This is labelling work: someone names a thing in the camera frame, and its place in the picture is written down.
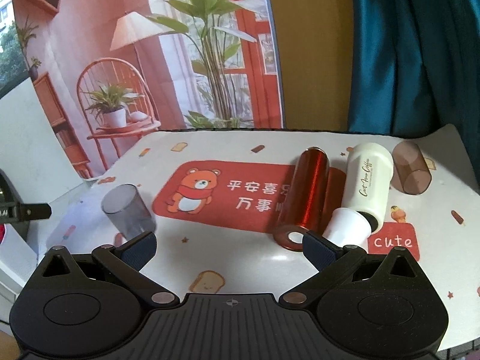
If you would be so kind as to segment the blue-grey transparent plastic cup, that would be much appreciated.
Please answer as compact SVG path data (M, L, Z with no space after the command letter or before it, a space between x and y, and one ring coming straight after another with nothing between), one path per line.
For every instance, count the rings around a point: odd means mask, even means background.
M101 208L127 241L156 229L151 212L133 184L114 187L102 199Z

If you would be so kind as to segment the white plastic cup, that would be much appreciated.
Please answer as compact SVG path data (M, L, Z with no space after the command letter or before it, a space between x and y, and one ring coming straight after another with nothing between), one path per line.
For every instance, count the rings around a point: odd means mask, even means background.
M323 237L339 247L362 246L370 234L370 224L362 214L340 207L333 211Z

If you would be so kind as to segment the brown transparent plastic cup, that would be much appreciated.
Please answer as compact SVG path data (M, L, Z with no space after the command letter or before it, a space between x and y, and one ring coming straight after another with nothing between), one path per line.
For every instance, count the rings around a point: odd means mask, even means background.
M423 194L432 181L420 147L413 141L401 141L392 152L394 175L392 186L408 195Z

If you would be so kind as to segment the printed living room backdrop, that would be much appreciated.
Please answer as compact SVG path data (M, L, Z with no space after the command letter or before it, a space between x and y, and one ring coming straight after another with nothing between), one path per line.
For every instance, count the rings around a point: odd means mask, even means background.
M281 128L269 0L12 0L58 143L93 178L160 129Z

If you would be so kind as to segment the red metallic tumbler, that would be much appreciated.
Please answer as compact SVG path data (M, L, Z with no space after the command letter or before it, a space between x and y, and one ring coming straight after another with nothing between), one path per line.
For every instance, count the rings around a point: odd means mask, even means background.
M276 227L272 231L273 239L281 247L301 251L302 241L293 241L290 234L304 235L319 229L328 176L329 159L322 149L312 146L301 153Z

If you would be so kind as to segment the white coffee tumbler with text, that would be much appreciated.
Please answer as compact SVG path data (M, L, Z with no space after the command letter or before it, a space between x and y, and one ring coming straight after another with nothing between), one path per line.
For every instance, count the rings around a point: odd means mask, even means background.
M363 215L371 233L383 226L393 173L391 153L380 144L358 144L348 155L342 207Z

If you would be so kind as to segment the teal blue curtain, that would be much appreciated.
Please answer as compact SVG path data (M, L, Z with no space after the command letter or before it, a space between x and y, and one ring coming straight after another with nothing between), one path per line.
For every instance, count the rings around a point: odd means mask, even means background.
M479 165L479 0L352 0L347 127L421 137L456 127Z

